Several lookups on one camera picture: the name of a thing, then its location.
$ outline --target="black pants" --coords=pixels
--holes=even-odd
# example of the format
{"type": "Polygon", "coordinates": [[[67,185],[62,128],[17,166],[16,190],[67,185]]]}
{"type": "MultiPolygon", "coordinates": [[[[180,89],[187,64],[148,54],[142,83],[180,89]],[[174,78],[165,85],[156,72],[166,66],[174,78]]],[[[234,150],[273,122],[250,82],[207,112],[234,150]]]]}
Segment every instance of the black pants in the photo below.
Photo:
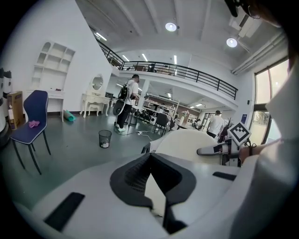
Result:
{"type": "Polygon", "coordinates": [[[131,109],[132,109],[131,105],[125,104],[123,111],[120,113],[119,116],[117,116],[117,123],[119,124],[121,129],[123,128],[123,124],[125,123],[126,118],[128,117],[131,109]]]}
{"type": "Polygon", "coordinates": [[[216,137],[216,135],[215,134],[213,134],[213,133],[211,133],[211,132],[206,132],[208,135],[210,135],[211,137],[213,137],[213,138],[215,138],[216,137]]]}

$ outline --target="white t-shirt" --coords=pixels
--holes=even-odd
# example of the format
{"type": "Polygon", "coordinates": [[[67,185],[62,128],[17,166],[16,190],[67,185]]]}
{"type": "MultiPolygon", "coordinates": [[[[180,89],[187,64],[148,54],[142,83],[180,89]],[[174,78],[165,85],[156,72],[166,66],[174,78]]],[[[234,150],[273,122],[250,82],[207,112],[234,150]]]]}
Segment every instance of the white t-shirt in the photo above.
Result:
{"type": "Polygon", "coordinates": [[[218,115],[212,116],[210,119],[211,126],[209,128],[209,132],[212,134],[219,134],[221,126],[224,125],[224,120],[218,115]]]}
{"type": "Polygon", "coordinates": [[[129,97],[126,101],[126,104],[127,105],[135,105],[136,100],[135,99],[130,99],[130,96],[132,94],[138,94],[138,83],[135,82],[134,80],[129,80],[127,85],[128,85],[128,88],[129,88],[129,91],[128,91],[129,97]]]}

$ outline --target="oval mirror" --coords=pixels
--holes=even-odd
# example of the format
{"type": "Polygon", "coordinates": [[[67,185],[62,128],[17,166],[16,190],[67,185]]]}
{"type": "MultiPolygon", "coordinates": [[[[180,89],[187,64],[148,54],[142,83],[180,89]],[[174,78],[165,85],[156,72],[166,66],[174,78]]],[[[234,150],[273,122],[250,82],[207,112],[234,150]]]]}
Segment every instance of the oval mirror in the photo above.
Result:
{"type": "Polygon", "coordinates": [[[103,78],[101,76],[96,76],[95,78],[93,78],[92,85],[94,90],[98,91],[102,87],[102,84],[103,78]]]}

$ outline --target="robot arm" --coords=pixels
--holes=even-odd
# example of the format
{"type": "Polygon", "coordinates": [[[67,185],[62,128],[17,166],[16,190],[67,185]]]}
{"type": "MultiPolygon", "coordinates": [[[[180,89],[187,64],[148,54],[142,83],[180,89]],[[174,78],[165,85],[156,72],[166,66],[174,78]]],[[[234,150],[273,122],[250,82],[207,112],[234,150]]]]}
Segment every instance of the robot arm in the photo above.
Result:
{"type": "Polygon", "coordinates": [[[238,167],[240,146],[249,141],[251,132],[241,122],[228,129],[230,138],[222,143],[197,149],[198,155],[219,155],[221,154],[221,164],[238,167]]]}

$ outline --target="white stool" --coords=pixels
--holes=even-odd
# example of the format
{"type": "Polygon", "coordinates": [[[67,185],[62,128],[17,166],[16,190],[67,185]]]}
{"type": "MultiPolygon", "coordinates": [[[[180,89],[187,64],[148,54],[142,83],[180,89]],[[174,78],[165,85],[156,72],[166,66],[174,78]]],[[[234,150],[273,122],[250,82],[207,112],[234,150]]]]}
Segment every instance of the white stool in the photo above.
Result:
{"type": "Polygon", "coordinates": [[[97,116],[99,116],[100,105],[98,105],[98,104],[89,104],[89,106],[88,106],[88,116],[90,115],[90,108],[97,109],[97,116]]]}

